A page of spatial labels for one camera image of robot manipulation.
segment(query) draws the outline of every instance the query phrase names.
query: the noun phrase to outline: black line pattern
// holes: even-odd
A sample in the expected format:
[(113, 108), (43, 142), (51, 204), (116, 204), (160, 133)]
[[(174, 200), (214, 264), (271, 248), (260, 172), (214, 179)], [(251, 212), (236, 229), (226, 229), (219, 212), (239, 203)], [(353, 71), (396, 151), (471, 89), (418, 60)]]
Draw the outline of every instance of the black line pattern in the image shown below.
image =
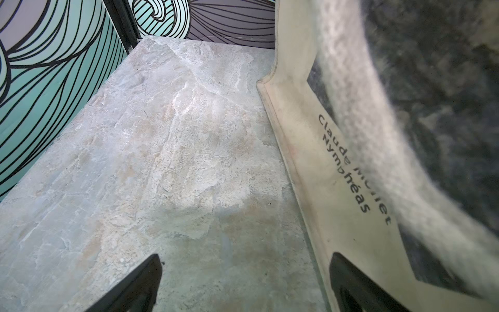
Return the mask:
[(275, 3), (268, 0), (191, 0), (187, 38), (274, 48)]
[(26, 34), (16, 1), (0, 20), (0, 199), (126, 57), (102, 1), (40, 0)]
[(130, 0), (143, 35), (274, 48), (270, 0)]

